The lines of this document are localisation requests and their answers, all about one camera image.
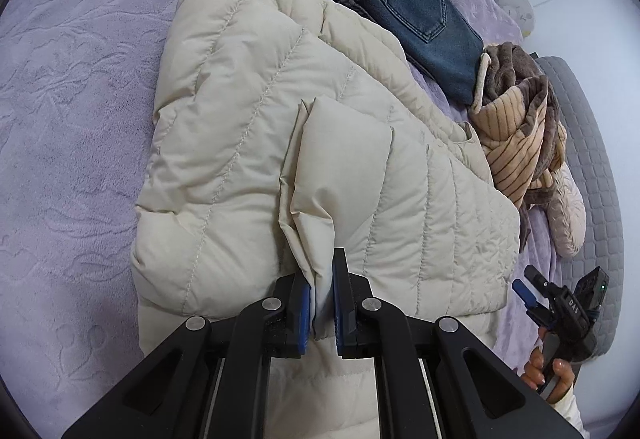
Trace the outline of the cream quilted down jacket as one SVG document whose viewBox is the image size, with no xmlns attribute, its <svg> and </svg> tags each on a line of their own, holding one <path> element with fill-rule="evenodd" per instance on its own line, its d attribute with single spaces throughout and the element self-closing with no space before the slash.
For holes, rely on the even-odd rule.
<svg viewBox="0 0 640 439">
<path fill-rule="evenodd" d="M 335 249 L 406 315 L 495 342 L 520 216 L 384 28 L 332 0 L 179 0 L 154 127 L 131 251 L 141 349 L 285 274 L 310 284 L 309 349 L 271 365 L 268 437 L 378 435 L 372 362 L 336 353 Z"/>
</svg>

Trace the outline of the cream knitted cushion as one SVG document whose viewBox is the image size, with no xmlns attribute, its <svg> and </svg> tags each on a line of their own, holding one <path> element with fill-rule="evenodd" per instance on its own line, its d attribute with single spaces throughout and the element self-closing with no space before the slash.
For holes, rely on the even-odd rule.
<svg viewBox="0 0 640 439">
<path fill-rule="evenodd" d="M 573 258 L 585 243 L 586 207 L 566 162 L 552 178 L 555 190 L 546 208 L 551 237 L 561 257 Z"/>
</svg>

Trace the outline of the grey quilted headboard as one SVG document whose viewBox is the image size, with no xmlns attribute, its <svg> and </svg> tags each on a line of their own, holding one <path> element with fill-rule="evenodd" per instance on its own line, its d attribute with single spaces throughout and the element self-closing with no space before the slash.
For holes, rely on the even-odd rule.
<svg viewBox="0 0 640 439">
<path fill-rule="evenodd" d="M 593 269 L 608 274 L 608 290 L 593 326 L 593 358 L 611 349 L 622 309 L 624 236 L 620 202 L 610 160 L 591 106 L 573 71 L 558 56 L 536 58 L 548 76 L 567 132 L 566 163 L 586 208 L 585 243 L 570 259 L 558 260 L 555 277 L 571 289 Z"/>
</svg>

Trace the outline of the brown striped fleece garment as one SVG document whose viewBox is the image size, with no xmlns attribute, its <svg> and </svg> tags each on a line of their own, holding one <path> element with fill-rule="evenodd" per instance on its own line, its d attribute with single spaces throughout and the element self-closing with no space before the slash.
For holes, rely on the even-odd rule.
<svg viewBox="0 0 640 439">
<path fill-rule="evenodd" d="M 488 44 L 480 55 L 469 118 L 495 188 L 518 210 L 524 248 L 529 208 L 550 202 L 554 175 L 565 162 L 566 130 L 551 81 L 517 44 Z"/>
</svg>

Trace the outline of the white round pillow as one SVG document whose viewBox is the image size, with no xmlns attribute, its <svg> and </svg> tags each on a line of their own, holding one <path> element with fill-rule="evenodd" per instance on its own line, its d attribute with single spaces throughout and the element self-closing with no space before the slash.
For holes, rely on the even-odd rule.
<svg viewBox="0 0 640 439">
<path fill-rule="evenodd" d="M 494 0 L 518 24 L 524 38 L 535 29 L 535 10 L 529 0 Z"/>
</svg>

